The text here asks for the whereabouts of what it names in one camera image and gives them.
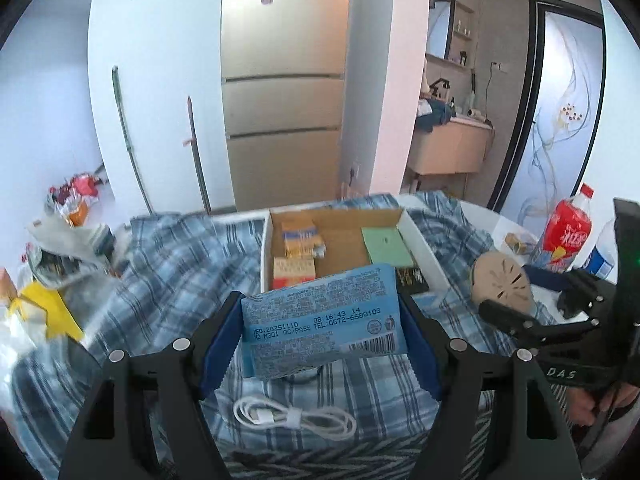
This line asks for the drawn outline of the person's right hand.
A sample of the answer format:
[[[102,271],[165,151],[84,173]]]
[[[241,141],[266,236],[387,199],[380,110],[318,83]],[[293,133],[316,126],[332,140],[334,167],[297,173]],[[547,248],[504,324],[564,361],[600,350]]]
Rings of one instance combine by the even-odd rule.
[[[639,394],[639,388],[623,384],[620,388],[609,391],[599,402],[587,391],[581,388],[566,390],[567,416],[570,422],[578,426],[590,427],[600,412],[607,412],[610,408],[626,408],[633,404]]]

